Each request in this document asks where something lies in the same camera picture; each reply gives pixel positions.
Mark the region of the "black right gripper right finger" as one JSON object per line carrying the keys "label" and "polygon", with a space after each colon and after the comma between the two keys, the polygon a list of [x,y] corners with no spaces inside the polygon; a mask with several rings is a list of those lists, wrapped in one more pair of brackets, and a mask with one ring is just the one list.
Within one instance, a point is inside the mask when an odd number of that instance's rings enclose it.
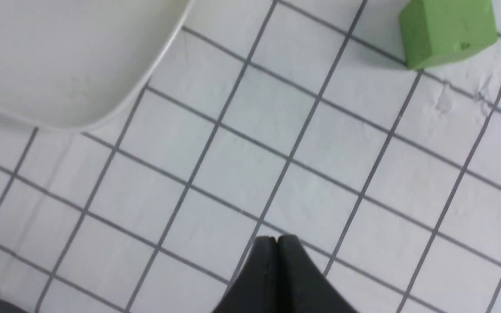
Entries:
{"label": "black right gripper right finger", "polygon": [[316,267],[297,236],[277,240],[279,313],[355,313]]}

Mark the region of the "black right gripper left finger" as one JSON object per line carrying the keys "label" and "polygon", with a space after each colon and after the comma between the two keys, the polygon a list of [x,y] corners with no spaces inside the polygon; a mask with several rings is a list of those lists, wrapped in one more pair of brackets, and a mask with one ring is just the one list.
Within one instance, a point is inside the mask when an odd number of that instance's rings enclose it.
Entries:
{"label": "black right gripper left finger", "polygon": [[258,236],[227,294],[215,313],[275,313],[277,311],[277,242]]}

